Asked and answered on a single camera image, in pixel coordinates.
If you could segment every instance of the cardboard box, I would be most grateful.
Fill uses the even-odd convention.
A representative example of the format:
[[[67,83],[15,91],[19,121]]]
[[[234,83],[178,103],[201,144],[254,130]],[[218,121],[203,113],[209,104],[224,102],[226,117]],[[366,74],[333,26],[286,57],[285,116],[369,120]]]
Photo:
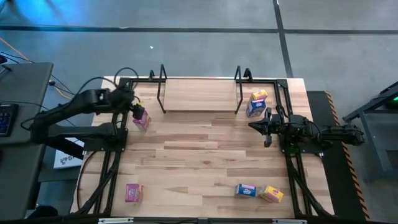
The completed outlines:
[[[127,184],[126,186],[126,202],[141,202],[142,201],[141,184]]]
[[[140,129],[141,131],[146,131],[148,129],[150,121],[151,121],[150,116],[148,115],[148,112],[145,110],[141,119],[133,119],[132,122],[134,122],[134,124],[136,124],[138,129]]]
[[[235,187],[235,195],[243,196],[243,197],[255,197],[256,196],[256,187],[246,184],[238,184]]]
[[[246,114],[248,117],[260,116],[266,108],[266,102],[264,100],[249,100]]]
[[[268,94],[265,90],[260,90],[255,93],[252,93],[250,96],[250,100],[266,100]]]
[[[259,188],[258,195],[260,198],[268,202],[280,203],[284,194],[274,187],[268,185],[266,187]]]

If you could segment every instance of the orange striped edge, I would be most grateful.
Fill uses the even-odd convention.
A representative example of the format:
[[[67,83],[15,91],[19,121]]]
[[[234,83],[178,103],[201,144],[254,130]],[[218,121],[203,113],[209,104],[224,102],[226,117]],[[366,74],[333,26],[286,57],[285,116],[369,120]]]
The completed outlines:
[[[335,106],[333,106],[333,100],[331,98],[331,95],[327,91],[325,93],[326,93],[326,95],[328,97],[329,105],[330,105],[330,108],[331,108],[331,113],[333,114],[333,118],[335,119],[335,123],[336,123],[336,125],[340,125],[340,122],[338,121],[338,115],[337,115],[337,112],[336,112],[336,108],[335,108]],[[356,193],[358,194],[359,202],[361,203],[361,206],[362,206],[362,211],[364,213],[364,217],[365,217],[366,221],[370,221],[371,218],[369,216],[369,212],[368,212],[368,209],[367,209],[366,204],[365,204],[365,199],[363,197],[363,194],[362,194],[362,191],[361,191],[361,187],[359,186],[359,182],[358,182],[358,179],[356,177],[355,169],[354,169],[354,166],[353,166],[353,161],[351,160],[351,156],[349,154],[347,145],[345,143],[343,143],[343,142],[342,142],[342,145],[343,145],[344,154],[346,156],[347,164],[349,166],[349,171],[351,172],[351,177],[353,178],[353,181],[354,181],[354,186],[356,188]]]

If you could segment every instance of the gray floor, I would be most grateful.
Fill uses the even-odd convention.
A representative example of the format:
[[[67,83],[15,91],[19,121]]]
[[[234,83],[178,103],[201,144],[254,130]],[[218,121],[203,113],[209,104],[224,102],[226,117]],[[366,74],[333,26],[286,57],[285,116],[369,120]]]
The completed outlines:
[[[2,24],[277,28],[272,0],[15,2],[0,13]],[[279,5],[285,29],[398,29],[395,0],[279,0]],[[168,75],[230,77],[240,65],[255,77],[286,77],[278,34],[0,31],[0,37],[31,60],[53,62],[53,74],[74,91],[85,80],[124,66],[147,75],[150,69],[157,73],[161,63]],[[398,35],[287,34],[286,40],[294,77],[304,78],[307,90],[328,90],[340,117],[398,79]],[[14,53],[4,44],[0,50]],[[64,102],[49,88],[45,106]],[[79,125],[91,120],[89,115],[72,118]],[[368,147],[350,148],[360,181],[372,172]],[[361,182],[373,220],[397,222],[397,182]],[[39,203],[58,201],[58,208],[67,210],[64,195],[48,194],[57,185],[62,184],[44,184]]]

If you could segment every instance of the wooden table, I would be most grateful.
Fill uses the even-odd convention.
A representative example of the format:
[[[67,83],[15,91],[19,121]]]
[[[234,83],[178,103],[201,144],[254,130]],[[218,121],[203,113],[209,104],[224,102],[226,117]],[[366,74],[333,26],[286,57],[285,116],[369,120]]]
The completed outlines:
[[[293,112],[311,119],[303,79],[291,78],[288,84]],[[102,87],[114,88],[108,82],[103,82]],[[136,95],[144,102],[152,122],[147,132],[141,132],[129,116],[128,143],[119,166],[112,216],[293,217],[286,163],[279,151],[278,138],[273,136],[271,147],[264,148],[264,136],[248,127],[249,121],[257,121],[260,117],[247,118],[246,104],[250,94],[261,89],[268,92],[267,106],[275,111],[272,85],[244,84],[244,101],[238,114],[163,114],[156,99],[157,84],[139,83]],[[164,95],[164,84],[160,95]],[[110,121],[111,114],[101,114],[94,117],[93,125]],[[82,203],[98,185],[103,156],[103,153],[97,153],[86,167],[81,179]],[[302,157],[309,189],[323,207],[333,213],[321,160],[309,154]],[[144,186],[141,203],[124,201],[126,184],[133,183]],[[272,185],[285,195],[281,203],[268,203],[260,198],[237,198],[234,197],[234,186],[237,184]],[[301,190],[298,186],[297,189],[300,208],[305,211]],[[104,192],[101,208],[104,208],[108,189]],[[76,200],[71,212],[75,210]]]

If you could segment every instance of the pink box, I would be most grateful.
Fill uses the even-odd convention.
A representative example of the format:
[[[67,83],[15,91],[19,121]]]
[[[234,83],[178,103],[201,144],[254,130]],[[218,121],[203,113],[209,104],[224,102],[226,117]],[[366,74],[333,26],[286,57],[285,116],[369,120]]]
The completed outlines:
[[[126,202],[141,202],[142,200],[141,184],[127,184],[126,186]]]
[[[144,111],[141,119],[134,119],[132,122],[134,122],[141,131],[146,131],[150,123],[150,116],[147,111]]]

